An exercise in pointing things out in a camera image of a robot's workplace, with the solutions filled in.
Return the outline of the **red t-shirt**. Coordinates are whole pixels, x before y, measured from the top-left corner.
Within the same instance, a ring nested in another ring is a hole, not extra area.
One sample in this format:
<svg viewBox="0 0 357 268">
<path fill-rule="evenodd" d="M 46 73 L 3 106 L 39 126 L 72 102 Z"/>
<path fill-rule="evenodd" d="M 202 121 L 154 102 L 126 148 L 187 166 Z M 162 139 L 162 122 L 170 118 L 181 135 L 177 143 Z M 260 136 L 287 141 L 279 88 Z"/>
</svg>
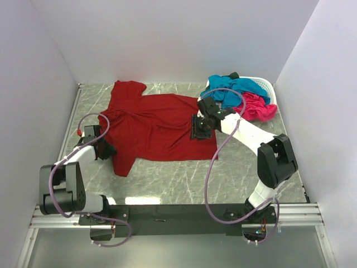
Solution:
<svg viewBox="0 0 357 268">
<path fill-rule="evenodd" d="M 191 116 L 196 98 L 177 94 L 144 95 L 140 82 L 116 81 L 108 108 L 98 117 L 108 141 L 116 149 L 114 173 L 127 176 L 137 158 L 151 161 L 210 160 L 216 137 L 192 140 Z"/>
</svg>

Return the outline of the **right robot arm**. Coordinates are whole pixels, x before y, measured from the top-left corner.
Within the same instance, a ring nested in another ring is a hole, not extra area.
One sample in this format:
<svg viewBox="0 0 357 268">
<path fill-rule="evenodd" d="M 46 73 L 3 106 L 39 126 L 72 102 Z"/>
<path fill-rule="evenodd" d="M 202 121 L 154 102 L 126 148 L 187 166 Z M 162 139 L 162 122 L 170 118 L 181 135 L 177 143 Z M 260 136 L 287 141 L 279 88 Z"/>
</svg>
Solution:
<svg viewBox="0 0 357 268">
<path fill-rule="evenodd" d="M 213 154 L 204 186 L 204 199 L 209 213 L 208 182 L 214 161 L 223 146 L 234 138 L 250 149 L 257 157 L 258 183 L 246 201 L 245 217 L 257 223 L 264 217 L 264 208 L 271 204 L 281 185 L 298 170 L 298 163 L 289 137 L 264 131 L 245 120 L 231 108 L 220 108 L 212 97 L 199 98 L 200 116 L 191 118 L 191 138 L 209 139 L 215 130 L 227 138 Z"/>
</svg>

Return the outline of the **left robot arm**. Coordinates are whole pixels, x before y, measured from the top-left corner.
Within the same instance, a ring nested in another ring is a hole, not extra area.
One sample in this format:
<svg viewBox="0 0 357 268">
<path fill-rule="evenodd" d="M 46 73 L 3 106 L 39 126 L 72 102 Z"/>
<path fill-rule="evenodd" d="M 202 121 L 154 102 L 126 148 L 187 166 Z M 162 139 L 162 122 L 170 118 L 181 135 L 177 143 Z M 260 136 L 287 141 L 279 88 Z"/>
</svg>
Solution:
<svg viewBox="0 0 357 268">
<path fill-rule="evenodd" d="M 42 214 L 59 214 L 50 194 L 53 192 L 64 213 L 91 213 L 91 217 L 98 224 L 110 221 L 112 211 L 108 208 L 107 198 L 103 195 L 87 194 L 83 182 L 83 174 L 88 165 L 116 154 L 114 146 L 101 137 L 103 132 L 99 125 L 84 127 L 84 134 L 69 156 L 40 168 L 39 206 Z"/>
</svg>

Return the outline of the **pink t-shirt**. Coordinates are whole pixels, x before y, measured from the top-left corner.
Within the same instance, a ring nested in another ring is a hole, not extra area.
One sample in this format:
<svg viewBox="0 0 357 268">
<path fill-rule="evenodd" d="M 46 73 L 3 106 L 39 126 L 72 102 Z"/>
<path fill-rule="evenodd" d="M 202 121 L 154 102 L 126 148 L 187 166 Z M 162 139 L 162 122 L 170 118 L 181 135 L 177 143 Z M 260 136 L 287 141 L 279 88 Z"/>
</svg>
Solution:
<svg viewBox="0 0 357 268">
<path fill-rule="evenodd" d="M 245 120 L 266 122 L 275 117 L 278 109 L 276 104 L 266 104 L 261 96 L 250 92 L 244 92 L 243 97 L 246 101 L 246 106 L 242 117 Z"/>
</svg>

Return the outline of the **dark green garment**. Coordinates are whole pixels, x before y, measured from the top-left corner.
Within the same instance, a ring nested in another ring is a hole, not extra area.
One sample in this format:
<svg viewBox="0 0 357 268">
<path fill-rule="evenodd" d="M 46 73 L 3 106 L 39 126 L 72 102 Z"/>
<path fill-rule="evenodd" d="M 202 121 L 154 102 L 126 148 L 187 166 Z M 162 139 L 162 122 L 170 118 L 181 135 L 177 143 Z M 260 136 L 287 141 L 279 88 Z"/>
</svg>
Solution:
<svg viewBox="0 0 357 268">
<path fill-rule="evenodd" d="M 230 79 L 239 79 L 240 76 L 239 76 L 239 74 L 238 74 L 237 72 L 233 72 L 233 73 L 231 73 L 231 74 L 229 75 L 229 78 L 230 78 Z"/>
</svg>

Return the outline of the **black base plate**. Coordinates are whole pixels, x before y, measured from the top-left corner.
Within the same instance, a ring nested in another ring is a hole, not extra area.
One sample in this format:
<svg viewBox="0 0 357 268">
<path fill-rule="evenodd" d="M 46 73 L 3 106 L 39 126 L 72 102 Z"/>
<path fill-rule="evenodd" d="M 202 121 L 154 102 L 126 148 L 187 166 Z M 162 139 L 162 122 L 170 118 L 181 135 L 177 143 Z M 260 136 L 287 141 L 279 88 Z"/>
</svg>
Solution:
<svg viewBox="0 0 357 268">
<path fill-rule="evenodd" d="M 274 224 L 276 211 L 269 206 L 255 212 L 248 219 L 237 224 L 221 224 L 211 218 L 203 204 L 150 204 L 150 205 L 110 205 L 99 214 L 102 217 L 120 219 L 124 223 L 115 223 L 109 220 L 97 219 L 93 216 L 81 216 L 80 226 L 105 227 L 109 231 L 103 234 L 91 234 L 98 240 L 109 240 L 109 234 L 115 238 L 126 237 L 128 223 L 134 236 L 149 235 L 210 235 L 225 234 L 227 236 L 242 236 L 242 226 L 262 223 Z"/>
</svg>

